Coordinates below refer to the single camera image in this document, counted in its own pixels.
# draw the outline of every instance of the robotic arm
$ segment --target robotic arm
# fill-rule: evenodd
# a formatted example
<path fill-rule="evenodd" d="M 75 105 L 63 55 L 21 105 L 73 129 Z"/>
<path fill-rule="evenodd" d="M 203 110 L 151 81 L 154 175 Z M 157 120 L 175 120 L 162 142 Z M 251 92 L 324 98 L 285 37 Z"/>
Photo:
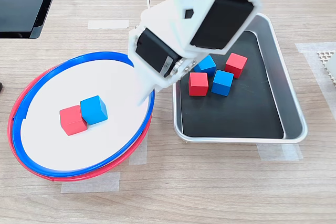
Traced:
<path fill-rule="evenodd" d="M 142 84 L 139 102 L 208 54 L 227 53 L 260 8 L 260 0 L 166 0 L 143 11 L 128 51 Z"/>

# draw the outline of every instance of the white perforated object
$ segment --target white perforated object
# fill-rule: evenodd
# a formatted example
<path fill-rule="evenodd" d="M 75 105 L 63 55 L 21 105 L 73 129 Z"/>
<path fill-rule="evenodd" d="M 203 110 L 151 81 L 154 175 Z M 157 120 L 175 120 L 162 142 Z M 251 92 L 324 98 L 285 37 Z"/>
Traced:
<path fill-rule="evenodd" d="M 330 79 L 336 86 L 336 57 L 334 56 L 335 50 L 333 51 L 320 51 L 317 52 L 318 57 L 322 61 L 325 70 L 327 71 Z"/>

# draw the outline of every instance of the black tray bottom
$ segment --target black tray bottom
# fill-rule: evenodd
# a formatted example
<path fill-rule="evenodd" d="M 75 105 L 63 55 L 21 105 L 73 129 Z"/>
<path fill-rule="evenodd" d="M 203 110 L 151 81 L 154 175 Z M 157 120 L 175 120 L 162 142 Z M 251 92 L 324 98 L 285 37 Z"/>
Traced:
<path fill-rule="evenodd" d="M 217 69 L 224 70 L 232 52 L 248 59 L 227 97 L 211 92 L 213 78 L 205 97 L 189 96 L 189 74 L 180 81 L 183 133 L 190 137 L 283 138 L 256 36 L 245 31 L 226 55 L 212 55 Z"/>

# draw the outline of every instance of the tape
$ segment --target tape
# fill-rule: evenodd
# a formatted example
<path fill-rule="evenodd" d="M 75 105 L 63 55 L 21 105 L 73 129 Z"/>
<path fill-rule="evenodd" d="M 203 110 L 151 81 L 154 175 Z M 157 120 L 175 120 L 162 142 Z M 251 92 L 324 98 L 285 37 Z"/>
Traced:
<path fill-rule="evenodd" d="M 257 144 L 262 161 L 298 161 L 303 155 L 298 144 Z"/>
<path fill-rule="evenodd" d="M 129 20 L 89 20 L 88 29 L 124 29 Z"/>
<path fill-rule="evenodd" d="M 148 136 L 146 135 L 139 147 L 130 156 L 129 165 L 147 164 L 147 142 Z"/>
<path fill-rule="evenodd" d="M 119 191 L 120 173 L 104 173 L 95 178 L 77 182 L 63 182 L 61 193 L 100 193 Z"/>
<path fill-rule="evenodd" d="M 295 45 L 299 52 L 303 53 L 305 56 L 307 63 L 309 64 L 315 79 L 320 86 L 322 94 L 327 101 L 331 113 L 336 120 L 336 89 L 334 83 L 332 82 L 332 77 L 327 73 L 323 61 L 320 58 L 322 52 L 335 51 L 336 42 L 301 43 Z"/>

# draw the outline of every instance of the blue plate rim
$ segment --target blue plate rim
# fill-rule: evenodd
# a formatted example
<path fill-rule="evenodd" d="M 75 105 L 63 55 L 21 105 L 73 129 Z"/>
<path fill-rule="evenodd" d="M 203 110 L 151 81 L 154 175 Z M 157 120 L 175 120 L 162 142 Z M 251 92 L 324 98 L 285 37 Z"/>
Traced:
<path fill-rule="evenodd" d="M 118 158 L 121 154 L 123 154 L 128 148 L 138 139 L 140 134 L 142 133 L 143 129 L 146 127 L 151 114 L 153 112 L 154 108 L 154 100 L 155 100 L 155 91 L 153 90 L 152 93 L 149 96 L 149 106 L 147 110 L 146 117 L 144 121 L 142 122 L 141 126 L 139 127 L 138 131 L 134 134 L 134 136 L 126 143 L 126 145 L 123 146 L 120 150 L 118 150 L 116 153 L 114 153 L 112 156 L 108 157 L 107 159 L 92 165 L 90 167 L 86 167 L 83 169 L 78 170 L 72 170 L 72 171 L 62 171 L 62 170 L 53 170 L 49 168 L 45 168 L 41 165 L 38 165 L 35 163 L 25 152 L 22 142 L 21 142 L 21 125 L 23 122 L 23 119 L 26 118 L 30 103 L 32 102 L 35 94 L 39 91 L 39 89 L 47 83 L 52 77 L 56 76 L 57 74 L 63 72 L 64 70 L 71 68 L 73 66 L 76 66 L 78 64 L 84 63 L 84 62 L 90 62 L 95 60 L 115 60 L 120 61 L 123 63 L 126 63 L 132 67 L 134 67 L 132 61 L 128 58 L 127 55 L 119 53 L 119 52 L 92 52 L 90 54 L 85 54 L 82 56 L 75 57 L 73 59 L 70 59 L 60 65 L 58 65 L 56 68 L 48 72 L 45 76 L 43 76 L 26 94 L 26 96 L 23 98 L 21 104 L 19 105 L 14 118 L 13 118 L 13 130 L 12 130 L 12 141 L 13 146 L 15 149 L 15 152 L 17 156 L 20 158 L 20 160 L 31 170 L 50 177 L 71 177 L 71 176 L 77 176 L 82 175 L 88 172 L 91 172 L 93 170 L 96 170 L 100 167 L 103 167 L 104 165 L 107 165 L 108 163 L 112 162 L 114 159 Z"/>

